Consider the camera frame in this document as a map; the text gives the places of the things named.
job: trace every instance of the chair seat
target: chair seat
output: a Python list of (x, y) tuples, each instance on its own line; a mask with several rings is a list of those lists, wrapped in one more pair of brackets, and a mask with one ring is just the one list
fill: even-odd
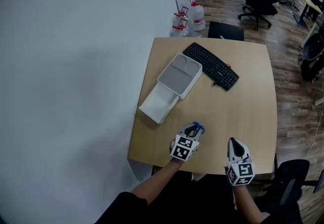
[(255, 11), (262, 15), (275, 15), (278, 13), (277, 9), (272, 4), (252, 3), (247, 2)]

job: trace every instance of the floor plank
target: floor plank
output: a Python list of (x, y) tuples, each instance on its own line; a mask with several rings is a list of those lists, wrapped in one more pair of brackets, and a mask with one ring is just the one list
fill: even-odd
[[(245, 40), (248, 42), (265, 44), (268, 48), (277, 97), (278, 133), (277, 157), (282, 163), (292, 159), (305, 159), (311, 147), (318, 121), (321, 106), (313, 103), (322, 97), (322, 82), (306, 83), (301, 78), (298, 55), (299, 48), (308, 33), (308, 29), (297, 25), (292, 10), (283, 5), (276, 7), (278, 14), (266, 16), (272, 23), (261, 21), (259, 30), (255, 31), (255, 20), (252, 17), (237, 16), (244, 13), (244, 0), (198, 0), (205, 10), (207, 28), (202, 36), (207, 37), (209, 21), (218, 21), (240, 26), (244, 29)], [(300, 9), (304, 8), (301, 0), (295, 0)], [(310, 169), (307, 179), (317, 179), (324, 169), (324, 117), (318, 129), (316, 143), (309, 153)], [(263, 185), (250, 187), (253, 196), (264, 194)], [(301, 216), (304, 223), (315, 223), (324, 212), (324, 188), (313, 194), (313, 187), (303, 187), (303, 196), (299, 200)]]

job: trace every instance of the black keyboard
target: black keyboard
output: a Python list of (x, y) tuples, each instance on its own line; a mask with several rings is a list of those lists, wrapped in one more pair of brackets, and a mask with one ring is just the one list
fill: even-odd
[(183, 51), (183, 54), (201, 63), (202, 71), (226, 91), (231, 89), (239, 78), (229, 65), (196, 42)]

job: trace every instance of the person's right arm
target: person's right arm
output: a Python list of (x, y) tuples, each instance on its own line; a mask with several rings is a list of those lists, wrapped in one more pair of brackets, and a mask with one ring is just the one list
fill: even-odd
[(259, 224), (263, 217), (245, 185), (233, 186), (237, 210), (251, 224)]

